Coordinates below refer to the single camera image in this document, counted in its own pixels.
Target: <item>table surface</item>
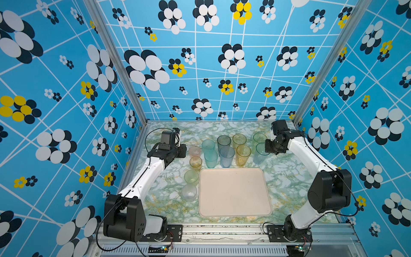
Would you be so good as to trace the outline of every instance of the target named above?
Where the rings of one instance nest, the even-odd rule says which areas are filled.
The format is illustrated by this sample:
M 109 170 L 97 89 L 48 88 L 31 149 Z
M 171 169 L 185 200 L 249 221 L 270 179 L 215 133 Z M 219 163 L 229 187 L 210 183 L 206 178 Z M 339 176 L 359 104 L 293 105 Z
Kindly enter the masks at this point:
M 287 121 L 287 124 L 289 128 L 294 128 L 291 121 Z M 267 221 L 283 223 L 288 214 L 296 212 L 307 201 L 307 191 L 313 181 L 307 168 L 290 151 L 279 155 L 270 154 L 260 165 L 253 163 L 252 153 L 244 166 L 258 167 L 263 170 L 272 204 L 272 213 L 269 216 L 202 217 L 199 214 L 198 197 L 193 202 L 187 202 L 181 196 L 181 190 L 186 185 L 184 173 L 190 169 L 188 149 L 191 146 L 201 147 L 201 143 L 206 139 L 211 139 L 217 144 L 218 136 L 228 135 L 232 138 L 233 135 L 240 133 L 246 136 L 246 144 L 251 147 L 252 136 L 255 133 L 264 133 L 269 138 L 270 126 L 271 122 L 150 122 L 148 131 L 160 127 L 180 128 L 182 131 L 181 143 L 187 145 L 187 156 L 186 158 L 176 158 L 153 183 L 143 204 L 146 215 L 165 216 L 168 222 L 249 223 Z M 156 130 L 147 137 L 148 149 L 151 149 L 160 140 L 162 131 L 164 130 Z M 135 174 L 141 169 L 146 158 L 147 151 L 144 148 Z M 201 153 L 201 158 L 203 159 L 203 169 L 207 168 L 203 153 Z M 236 167 L 238 166 L 236 166 L 234 158 L 231 168 Z M 219 159 L 216 168 L 221 168 Z M 318 222 L 338 223 L 334 214 L 328 214 Z

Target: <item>blue wallpaper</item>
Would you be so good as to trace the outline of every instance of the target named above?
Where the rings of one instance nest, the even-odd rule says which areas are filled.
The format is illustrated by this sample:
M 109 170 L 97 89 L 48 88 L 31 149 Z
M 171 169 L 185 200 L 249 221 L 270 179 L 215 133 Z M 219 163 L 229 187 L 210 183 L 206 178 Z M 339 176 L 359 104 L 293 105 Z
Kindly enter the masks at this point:
M 410 256 L 410 1 L 374 0 L 298 122 L 353 175 L 342 209 L 368 256 Z
M 99 0 L 151 120 L 293 118 L 356 0 Z
M 78 0 L 0 7 L 0 256 L 83 256 L 141 123 Z

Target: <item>black and white flower pattern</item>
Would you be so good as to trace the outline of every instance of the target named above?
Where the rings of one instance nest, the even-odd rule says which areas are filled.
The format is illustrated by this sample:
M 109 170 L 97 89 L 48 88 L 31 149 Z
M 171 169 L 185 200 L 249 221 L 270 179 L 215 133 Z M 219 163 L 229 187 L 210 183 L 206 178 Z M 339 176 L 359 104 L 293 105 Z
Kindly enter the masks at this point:
M 323 97 L 323 100 L 321 101 L 321 109 L 325 111 L 327 109 L 328 105 L 328 97 Z
M 136 113 L 133 110 L 127 110 L 126 111 L 126 124 L 130 128 L 134 128 L 136 123 L 137 123 Z
M 37 143 L 41 147 L 36 151 L 36 158 L 40 161 L 49 160 L 54 164 L 67 163 L 70 154 L 77 149 L 77 143 L 72 140 L 70 131 L 62 129 L 55 129 L 52 133 L 40 133 Z
M 212 114 L 214 112 L 211 108 L 211 103 L 206 98 L 202 100 L 198 98 L 194 99 L 193 103 L 194 105 L 191 106 L 191 109 L 194 113 L 200 114 L 201 117 L 207 117 L 208 114 Z
M 284 103 L 286 100 L 291 100 L 293 91 L 291 87 L 281 86 L 278 88 L 278 91 L 274 93 L 275 99 L 279 100 L 280 103 Z
M 407 198 L 391 193 L 390 198 L 385 199 L 382 209 L 388 214 L 388 219 L 392 224 L 401 223 L 406 227 L 411 225 L 411 201 Z
M 66 195 L 66 197 L 64 198 L 64 206 L 69 207 L 75 204 L 79 204 L 81 198 L 83 198 L 83 194 L 80 190 L 78 190 L 77 192 L 73 191 L 70 194 Z
M 411 84 L 410 71 L 411 71 L 411 66 L 407 66 L 407 68 L 405 68 L 405 71 L 402 73 L 402 80 L 400 80 L 399 84 L 403 88 L 408 88 L 409 85 Z
M 109 116 L 104 118 L 104 130 L 111 134 L 115 134 L 115 130 L 118 128 L 115 122 L 115 117 Z
M 330 144 L 330 134 L 328 133 L 328 129 L 330 128 L 330 122 L 328 119 L 322 119 L 318 117 L 314 117 L 311 123 L 311 128 L 308 130 L 307 139 L 312 146 L 317 150 L 320 151 L 320 148 L 326 149 Z
M 190 65 L 196 62 L 196 56 L 191 52 L 190 48 L 181 49 L 181 57 L 184 58 L 184 61 Z
M 395 9 L 395 13 L 401 15 L 405 13 L 407 19 L 411 19 L 411 1 L 410 0 L 398 0 L 398 6 Z
M 80 23 L 80 25 L 84 24 L 83 16 L 81 16 L 80 14 L 77 13 L 77 9 L 71 7 L 70 8 L 70 13 Z
M 94 117 L 97 114 L 96 106 L 92 105 L 91 103 L 84 103 L 83 112 L 86 115 Z
M 109 144 L 107 143 L 107 139 L 103 137 L 94 139 L 92 144 L 93 144 L 92 153 L 97 154 L 97 156 L 105 156 L 106 151 L 109 150 Z
M 256 114 L 257 120 L 276 120 L 277 111 L 275 107 L 266 107 L 263 106 L 260 108 L 260 112 Z
M 196 0 L 195 3 L 196 8 L 193 10 L 193 16 L 197 24 L 204 26 L 205 31 L 211 31 L 213 26 L 220 23 L 217 16 L 217 7 L 214 5 L 213 0 Z
M 95 215 L 94 206 L 79 211 L 76 219 L 65 223 L 57 233 L 56 242 L 62 245 L 57 256 L 84 256 L 87 254 L 93 235 L 100 225 L 100 216 Z
M 99 83 L 99 87 L 106 92 L 111 91 L 111 84 L 116 84 L 117 73 L 113 70 L 113 62 L 108 52 L 104 49 L 98 50 L 92 44 L 87 47 L 88 57 L 91 61 L 87 62 L 86 70 L 90 78 Z
M 342 84 L 339 87 L 338 95 L 341 96 L 344 101 L 346 101 L 348 97 L 354 95 L 354 90 L 356 89 L 356 86 L 357 86 L 354 83 L 355 81 L 356 81 L 355 76 L 345 77 L 342 80 Z
M 50 22 L 55 25 L 56 23 L 59 23 L 59 20 L 57 18 L 57 14 L 55 11 L 51 10 L 45 2 L 42 2 L 41 0 L 37 0 L 36 8 L 39 12 L 42 13 L 44 17 L 50 20 Z
M 180 33 L 180 29 L 185 28 L 185 21 L 182 19 L 182 12 L 178 9 L 177 3 L 171 0 L 167 4 L 166 1 L 161 0 L 158 5 L 161 10 L 158 13 L 158 19 L 163 22 L 163 26 L 166 29 L 171 29 L 175 35 Z
M 23 21 L 17 14 L 5 10 L 0 12 L 0 49 L 21 63 L 31 63 L 32 55 L 42 56 L 43 48 L 33 38 L 32 26 Z
M 248 87 L 245 85 L 245 83 L 240 83 L 237 88 L 240 90 L 240 93 L 242 94 L 248 92 Z
M 218 62 L 221 63 L 221 68 L 228 69 L 230 74 L 235 74 L 238 69 L 243 69 L 246 65 L 244 60 L 244 51 L 240 44 L 231 46 L 225 44 L 221 48 L 223 54 L 218 57 Z
M 274 0 L 263 0 L 263 5 L 260 7 L 260 12 L 263 13 L 261 19 L 269 24 L 275 19 Z
M 313 15 L 310 17 L 309 21 L 311 22 L 310 29 L 312 29 L 312 32 L 317 32 L 318 30 L 324 28 L 324 22 L 326 21 L 326 18 L 324 17 L 324 14 L 326 13 L 325 10 L 315 10 Z
M 219 112 L 218 116 L 220 117 L 220 120 L 228 120 L 229 119 L 229 116 L 224 111 Z
M 182 110 L 178 105 L 173 105 L 173 110 L 177 113 L 177 114 L 182 114 Z
M 377 110 L 376 116 L 369 123 L 368 133 L 375 137 L 375 142 L 384 145 L 391 141 L 398 141 L 404 131 L 404 125 L 400 122 L 403 116 L 401 109 L 388 110 L 382 107 Z
M 381 37 L 384 34 L 382 30 L 383 21 L 377 22 L 375 25 L 370 24 L 365 30 L 365 36 L 361 40 L 360 50 L 365 54 L 370 54 L 374 47 L 377 47 L 381 43 Z
M 338 126 L 337 130 L 335 131 L 335 138 L 337 139 L 337 141 L 342 140 L 344 137 L 345 131 L 344 131 L 344 127 L 342 126 Z
M 12 240 L 12 233 L 21 226 L 21 219 L 14 218 L 14 212 L 5 211 L 0 214 L 0 249 Z
M 281 49 L 281 54 L 277 56 L 277 62 L 278 66 L 282 67 L 283 70 L 288 70 L 290 67 L 294 67 L 297 65 L 297 47 L 289 47 L 289 46 L 284 46 Z
M 120 25 L 120 27 L 124 27 L 125 29 L 128 29 L 132 26 L 132 23 L 131 23 L 130 19 L 123 14 L 122 9 L 113 8 L 112 11 L 113 11 L 113 17 L 114 17 L 114 19 L 117 19 L 118 24 Z
M 124 52 L 124 58 L 130 64 L 126 67 L 126 71 L 133 82 L 143 84 L 151 91 L 157 91 L 160 89 L 160 83 L 166 84 L 170 81 L 169 74 L 164 70 L 161 60 L 154 52 L 144 50 L 138 54 L 136 51 L 127 50 Z M 142 73 L 146 66 L 150 74 Z
M 372 162 L 366 162 L 365 167 L 361 169 L 360 179 L 364 181 L 364 186 L 368 189 L 375 187 L 380 188 L 383 182 L 381 173 L 383 169 L 380 165 L 374 165 Z
M 371 232 L 372 236 L 378 237 L 378 233 L 381 232 L 381 226 L 374 221 L 371 223 L 371 227 L 368 230 Z

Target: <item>frosted cup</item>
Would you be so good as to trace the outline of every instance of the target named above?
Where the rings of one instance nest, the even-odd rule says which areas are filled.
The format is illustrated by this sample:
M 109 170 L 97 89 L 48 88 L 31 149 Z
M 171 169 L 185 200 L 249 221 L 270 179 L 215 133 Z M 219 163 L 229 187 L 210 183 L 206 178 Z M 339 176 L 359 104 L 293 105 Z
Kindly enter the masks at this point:
M 237 149 L 239 145 L 243 145 L 247 142 L 247 138 L 243 134 L 235 134 L 233 136 L 233 148 L 234 150 Z
M 220 153 L 221 147 L 231 145 L 231 138 L 226 135 L 219 136 L 217 138 L 217 144 L 218 144 L 218 153 Z
M 254 152 L 253 162 L 255 164 L 261 164 L 264 162 L 265 159 L 267 159 L 269 154 L 270 153 L 266 153 L 266 144 L 259 143 L 256 146 L 256 151 Z
M 229 168 L 233 162 L 235 151 L 230 146 L 223 146 L 220 150 L 220 164 L 223 168 Z
M 204 152 L 204 160 L 207 168 L 212 169 L 217 165 L 218 153 L 215 150 Z
M 247 145 L 240 145 L 237 147 L 236 163 L 237 166 L 242 167 L 247 162 L 251 154 L 251 148 Z

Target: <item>clear plastic cup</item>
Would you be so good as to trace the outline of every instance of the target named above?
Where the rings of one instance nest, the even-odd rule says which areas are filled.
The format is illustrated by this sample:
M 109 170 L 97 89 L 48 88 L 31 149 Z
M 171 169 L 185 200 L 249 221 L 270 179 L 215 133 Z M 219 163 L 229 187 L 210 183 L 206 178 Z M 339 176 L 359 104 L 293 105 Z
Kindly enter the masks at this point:
M 199 173 L 196 170 L 188 170 L 184 174 L 184 180 L 187 184 L 197 185 L 199 183 Z
M 212 169 L 217 165 L 218 153 L 215 150 L 208 150 L 204 152 L 204 160 L 207 168 Z
M 206 139 L 201 144 L 201 147 L 203 148 L 203 153 L 206 154 L 205 152 L 208 150 L 215 150 L 215 142 L 211 139 Z
M 190 159 L 190 166 L 192 169 L 196 171 L 200 171 L 202 165 L 203 165 L 203 160 L 200 157 L 194 156 L 193 158 Z
M 264 162 L 265 159 L 269 156 L 270 153 L 266 153 L 266 144 L 259 143 L 256 146 L 256 151 L 254 152 L 253 162 L 255 164 L 261 164 Z
M 242 167 L 247 162 L 248 158 L 251 155 L 251 148 L 247 145 L 239 145 L 237 147 L 236 154 L 236 163 L 237 166 Z
M 230 146 L 223 146 L 220 150 L 220 163 L 221 167 L 229 168 L 233 162 L 235 151 Z
M 199 148 L 198 146 L 192 146 L 188 150 L 188 153 L 190 154 L 190 157 L 200 156 L 201 155 L 201 148 Z
M 219 136 L 217 138 L 217 144 L 218 144 L 218 152 L 221 151 L 221 148 L 223 146 L 230 146 L 231 145 L 231 138 L 226 135 Z
M 181 193 L 186 201 L 194 201 L 197 198 L 197 188 L 193 184 L 185 185 Z
M 243 134 L 235 134 L 233 136 L 233 148 L 234 150 L 237 149 L 239 145 L 243 145 L 247 142 L 247 138 Z
M 255 133 L 253 136 L 253 149 L 259 144 L 264 143 L 267 139 L 267 136 L 263 133 Z

